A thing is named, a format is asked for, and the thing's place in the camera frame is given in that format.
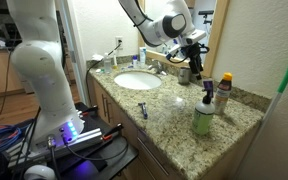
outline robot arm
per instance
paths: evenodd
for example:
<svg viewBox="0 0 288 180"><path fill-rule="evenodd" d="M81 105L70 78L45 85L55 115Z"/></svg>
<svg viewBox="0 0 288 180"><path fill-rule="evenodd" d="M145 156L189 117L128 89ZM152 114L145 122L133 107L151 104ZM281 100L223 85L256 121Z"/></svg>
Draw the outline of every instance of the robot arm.
<svg viewBox="0 0 288 180"><path fill-rule="evenodd" d="M178 38L179 44L171 49L166 59L170 60L181 49L184 55L190 58L189 65L192 73L198 80L201 79L200 71L203 68L198 41L206 34L204 31L195 29L184 0L169 0L164 7L164 12L156 20L144 14L137 0L119 0L119 2L147 45L156 47L170 39Z"/></svg>

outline soap dispenser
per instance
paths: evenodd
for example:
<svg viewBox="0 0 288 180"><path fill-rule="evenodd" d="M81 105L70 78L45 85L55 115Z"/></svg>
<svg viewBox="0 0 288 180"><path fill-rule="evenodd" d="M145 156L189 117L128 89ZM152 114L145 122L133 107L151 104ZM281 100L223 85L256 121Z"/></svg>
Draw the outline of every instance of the soap dispenser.
<svg viewBox="0 0 288 180"><path fill-rule="evenodd" d="M192 123L193 131L199 135L204 135L209 132L210 122L215 112L215 106L212 103L213 81L211 79L203 80L203 85L203 91L206 91L206 95L202 101L196 103Z"/></svg>

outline bathroom sink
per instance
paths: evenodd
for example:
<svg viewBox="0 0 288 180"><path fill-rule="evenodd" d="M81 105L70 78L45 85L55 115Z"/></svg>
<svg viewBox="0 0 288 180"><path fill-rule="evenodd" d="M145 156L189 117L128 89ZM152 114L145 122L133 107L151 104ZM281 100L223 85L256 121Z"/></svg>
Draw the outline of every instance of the bathroom sink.
<svg viewBox="0 0 288 180"><path fill-rule="evenodd" d="M124 72L115 77L114 82L128 89L147 90L162 84L160 78L145 72Z"/></svg>

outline floor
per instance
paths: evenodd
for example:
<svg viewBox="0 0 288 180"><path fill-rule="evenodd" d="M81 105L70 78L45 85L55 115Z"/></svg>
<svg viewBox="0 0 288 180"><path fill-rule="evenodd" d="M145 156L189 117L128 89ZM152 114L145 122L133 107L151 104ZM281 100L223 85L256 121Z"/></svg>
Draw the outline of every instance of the floor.
<svg viewBox="0 0 288 180"><path fill-rule="evenodd" d="M71 85L74 102L79 102L76 84ZM0 109L3 98L0 97ZM16 94L6 96L3 112L0 116L0 124L16 124L33 118L38 110L38 103L34 94Z"/></svg>

